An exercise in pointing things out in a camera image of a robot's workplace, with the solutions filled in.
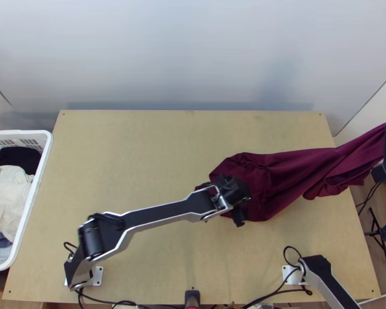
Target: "tripod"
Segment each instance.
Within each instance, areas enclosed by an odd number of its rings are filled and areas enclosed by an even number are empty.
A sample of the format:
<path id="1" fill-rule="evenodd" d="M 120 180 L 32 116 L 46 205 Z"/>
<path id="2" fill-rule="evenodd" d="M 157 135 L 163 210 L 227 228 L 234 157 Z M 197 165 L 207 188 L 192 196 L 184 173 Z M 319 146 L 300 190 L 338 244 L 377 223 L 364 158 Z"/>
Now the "tripod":
<path id="1" fill-rule="evenodd" d="M 377 244 L 382 248 L 383 253 L 384 253 L 384 258 L 386 259 L 386 243 L 383 240 L 383 237 L 380 235 L 379 222 L 377 221 L 376 216 L 375 216 L 373 209 L 371 207 L 369 207 L 369 211 L 373 217 L 372 230 L 371 230 L 371 232 L 366 232 L 364 235 L 373 237 L 373 239 L 377 242 Z"/>

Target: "wooden table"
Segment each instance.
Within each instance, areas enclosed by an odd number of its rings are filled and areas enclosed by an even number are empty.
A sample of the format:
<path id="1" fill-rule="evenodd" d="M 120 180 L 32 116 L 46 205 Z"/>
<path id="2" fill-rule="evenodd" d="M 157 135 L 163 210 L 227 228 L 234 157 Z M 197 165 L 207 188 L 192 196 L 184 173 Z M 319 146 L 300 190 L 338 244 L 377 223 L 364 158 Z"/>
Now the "wooden table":
<path id="1" fill-rule="evenodd" d="M 312 112 L 61 111 L 40 190 L 4 298 L 77 302 L 64 283 L 64 241 L 95 212 L 122 213 L 185 198 L 224 158 L 334 147 L 324 115 Z M 283 249 L 322 254 L 355 298 L 380 295 L 349 190 L 299 198 L 266 222 L 236 228 L 230 219 L 177 222 L 138 233 L 102 262 L 93 297 L 181 304 L 187 289 L 202 302 L 247 303 L 282 282 Z M 322 300 L 313 292 L 274 302 Z"/>

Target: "white backdrop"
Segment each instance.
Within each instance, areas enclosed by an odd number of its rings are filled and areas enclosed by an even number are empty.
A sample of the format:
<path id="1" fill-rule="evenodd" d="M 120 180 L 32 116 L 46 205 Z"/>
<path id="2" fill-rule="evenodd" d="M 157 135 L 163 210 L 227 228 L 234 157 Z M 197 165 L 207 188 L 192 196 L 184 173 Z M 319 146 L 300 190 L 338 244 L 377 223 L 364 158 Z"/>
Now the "white backdrop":
<path id="1" fill-rule="evenodd" d="M 60 109 L 315 110 L 386 80 L 386 0 L 0 1 L 5 127 Z"/>

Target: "power cord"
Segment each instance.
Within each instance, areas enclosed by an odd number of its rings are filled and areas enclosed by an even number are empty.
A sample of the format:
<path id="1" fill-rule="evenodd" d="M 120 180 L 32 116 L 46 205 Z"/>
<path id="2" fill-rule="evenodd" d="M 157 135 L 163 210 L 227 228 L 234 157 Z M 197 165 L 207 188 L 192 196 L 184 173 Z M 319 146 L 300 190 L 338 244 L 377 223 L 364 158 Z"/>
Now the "power cord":
<path id="1" fill-rule="evenodd" d="M 253 306 L 253 305 L 255 305 L 255 304 L 258 304 L 258 303 L 260 303 L 260 302 L 262 302 L 262 301 L 264 301 L 264 300 L 266 300 L 266 299 L 268 299 L 268 298 L 270 298 L 270 297 L 272 297 L 272 296 L 278 295 L 278 294 L 290 293 L 290 292 L 305 292 L 305 293 L 306 293 L 307 295 L 309 295 L 309 296 L 313 294 L 313 292 L 310 291 L 310 290 L 308 290 L 308 289 L 306 289 L 306 287 L 305 287 L 304 285 L 302 285 L 302 288 L 289 289 L 289 290 L 283 290 L 283 291 L 280 290 L 280 289 L 285 285 L 285 283 L 286 283 L 287 280 L 290 278 L 290 276 L 291 276 L 294 272 L 300 270 L 300 267 L 299 267 L 299 266 L 293 265 L 293 264 L 289 263 L 289 261 L 287 260 L 287 258 L 286 258 L 286 251 L 287 251 L 288 249 L 293 249 L 293 250 L 295 250 L 295 251 L 299 254 L 299 257 L 302 257 L 302 255 L 300 254 L 300 252 L 299 252 L 296 248 L 294 248 L 294 247 L 292 247 L 292 246 L 286 246 L 285 249 L 283 250 L 283 257 L 285 258 L 286 263 L 288 263 L 288 264 L 289 264 L 290 266 L 292 266 L 292 267 L 295 267 L 295 269 L 292 270 L 292 271 L 286 276 L 286 278 L 283 280 L 282 284 L 281 284 L 274 292 L 271 292 L 270 294 L 267 294 L 267 295 L 265 295 L 265 296 L 259 297 L 258 299 L 255 299 L 254 301 L 252 301 L 252 302 L 250 302 L 250 303 L 244 305 L 244 306 L 242 307 L 242 309 L 247 309 L 247 308 L 249 308 L 249 307 L 251 307 L 251 306 Z"/>
<path id="2" fill-rule="evenodd" d="M 77 293 L 77 296 L 78 296 L 77 298 L 78 298 L 78 303 L 79 303 L 80 309 L 84 309 L 83 303 L 81 302 L 81 298 L 82 297 L 90 299 L 90 300 L 98 302 L 98 303 L 113 305 L 112 309 L 114 309 L 118 305 L 138 306 L 141 309 L 150 309 L 149 307 L 146 307 L 146 306 L 143 306 L 143 305 L 137 305 L 135 302 L 130 301 L 130 300 L 120 300 L 118 302 L 107 301 L 107 300 L 100 300 L 100 299 L 93 298 L 93 297 L 90 297 L 90 296 L 84 294 L 83 290 L 84 290 L 84 287 L 82 287 L 78 291 L 77 290 L 75 291 Z"/>
<path id="3" fill-rule="evenodd" d="M 73 250 L 72 250 L 71 248 L 69 248 L 68 246 L 70 246 L 70 247 L 72 247 L 72 248 L 75 248 L 75 249 L 77 249 L 77 246 L 75 246 L 75 245 L 73 245 L 72 243 L 69 243 L 69 242 L 64 242 L 64 243 L 63 243 L 63 246 L 64 246 L 64 248 L 65 248 L 68 252 L 70 252 L 70 253 L 68 254 L 68 257 L 71 258 L 71 257 L 74 255 L 74 252 L 73 252 Z"/>
<path id="4" fill-rule="evenodd" d="M 369 193 L 367 194 L 367 197 L 365 198 L 365 200 L 363 202 L 361 202 L 360 204 L 356 205 L 356 207 L 359 207 L 359 206 L 363 205 L 362 208 L 359 210 L 358 216 L 360 216 L 360 214 L 362 213 L 363 209 L 366 207 L 367 202 L 369 202 L 369 200 L 373 197 L 373 195 L 375 194 L 377 188 L 379 188 L 380 185 L 381 185 L 381 183 L 375 183 L 373 185 L 373 187 L 369 190 Z"/>

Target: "wooden board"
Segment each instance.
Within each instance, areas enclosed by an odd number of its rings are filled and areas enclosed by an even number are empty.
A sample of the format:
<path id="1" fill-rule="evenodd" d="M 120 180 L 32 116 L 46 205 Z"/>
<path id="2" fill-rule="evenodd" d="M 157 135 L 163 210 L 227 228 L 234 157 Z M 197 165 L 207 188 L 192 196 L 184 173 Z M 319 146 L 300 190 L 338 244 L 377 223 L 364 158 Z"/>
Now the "wooden board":
<path id="1" fill-rule="evenodd" d="M 64 241 L 95 212 L 122 213 L 185 198 L 224 158 L 333 147 L 325 116 L 310 112 L 62 111 L 54 143 L 4 298 L 76 302 L 63 286 Z M 105 300 L 247 303 L 282 282 L 283 249 L 322 254 L 355 298 L 380 294 L 349 190 L 298 199 L 273 219 L 236 228 L 230 219 L 178 222 L 135 235 L 104 262 L 103 284 L 85 292 Z M 322 300 L 315 291 L 274 302 Z"/>

